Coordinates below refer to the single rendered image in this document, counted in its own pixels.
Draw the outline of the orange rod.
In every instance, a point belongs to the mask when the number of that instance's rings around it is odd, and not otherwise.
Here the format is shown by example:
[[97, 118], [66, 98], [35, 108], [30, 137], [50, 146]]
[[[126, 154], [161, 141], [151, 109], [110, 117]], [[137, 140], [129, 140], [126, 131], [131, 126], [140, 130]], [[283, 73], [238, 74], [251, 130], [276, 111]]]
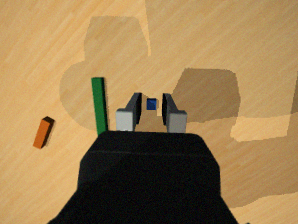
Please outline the orange rod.
[[34, 147], [38, 149], [42, 149], [46, 145], [54, 122], [55, 120], [48, 116], [41, 119], [38, 131], [33, 143]]

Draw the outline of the small blue cube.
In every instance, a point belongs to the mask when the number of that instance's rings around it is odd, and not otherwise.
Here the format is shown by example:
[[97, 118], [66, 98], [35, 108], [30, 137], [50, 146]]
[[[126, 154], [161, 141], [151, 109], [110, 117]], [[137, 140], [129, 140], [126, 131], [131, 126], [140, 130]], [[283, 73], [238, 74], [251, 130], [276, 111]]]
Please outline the small blue cube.
[[147, 98], [146, 110], [156, 110], [156, 98]]

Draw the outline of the green rod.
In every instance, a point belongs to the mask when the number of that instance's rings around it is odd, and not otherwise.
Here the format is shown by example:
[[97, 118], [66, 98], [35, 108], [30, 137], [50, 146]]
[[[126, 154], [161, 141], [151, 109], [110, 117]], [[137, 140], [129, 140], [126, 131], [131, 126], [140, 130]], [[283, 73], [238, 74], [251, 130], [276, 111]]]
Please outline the green rod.
[[91, 78], [97, 136], [108, 129], [104, 77]]

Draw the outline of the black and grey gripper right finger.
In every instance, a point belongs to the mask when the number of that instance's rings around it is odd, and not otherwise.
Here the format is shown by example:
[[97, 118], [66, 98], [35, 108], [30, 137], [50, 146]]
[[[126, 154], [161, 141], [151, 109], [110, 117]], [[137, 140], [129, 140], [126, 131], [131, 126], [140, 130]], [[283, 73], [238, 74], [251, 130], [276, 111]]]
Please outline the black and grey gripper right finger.
[[185, 110], [178, 110], [170, 93], [163, 93], [162, 118], [168, 133], [185, 133], [187, 113]]

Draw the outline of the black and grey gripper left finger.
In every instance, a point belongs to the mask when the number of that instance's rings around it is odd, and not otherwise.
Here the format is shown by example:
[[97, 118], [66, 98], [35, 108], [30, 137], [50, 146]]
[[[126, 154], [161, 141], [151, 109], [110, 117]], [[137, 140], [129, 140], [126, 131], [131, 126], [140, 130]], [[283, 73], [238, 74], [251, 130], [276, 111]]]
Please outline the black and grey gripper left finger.
[[116, 131], [135, 131], [142, 112], [142, 93], [135, 92], [125, 108], [116, 113]]

